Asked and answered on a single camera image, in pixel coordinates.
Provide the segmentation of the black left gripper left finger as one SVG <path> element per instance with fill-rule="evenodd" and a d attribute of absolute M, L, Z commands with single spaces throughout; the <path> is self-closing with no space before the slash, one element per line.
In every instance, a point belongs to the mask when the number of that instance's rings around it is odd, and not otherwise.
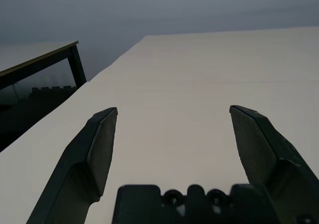
<path fill-rule="evenodd" d="M 111 166 L 118 110 L 94 114 L 63 151 L 29 224 L 83 224 L 103 196 Z"/>

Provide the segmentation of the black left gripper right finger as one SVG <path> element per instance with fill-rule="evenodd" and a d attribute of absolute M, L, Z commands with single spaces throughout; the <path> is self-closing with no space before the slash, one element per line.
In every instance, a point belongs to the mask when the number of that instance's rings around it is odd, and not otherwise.
<path fill-rule="evenodd" d="M 229 109 L 238 154 L 250 184 L 262 185 L 283 224 L 319 222 L 319 180 L 267 117 L 238 105 Z"/>

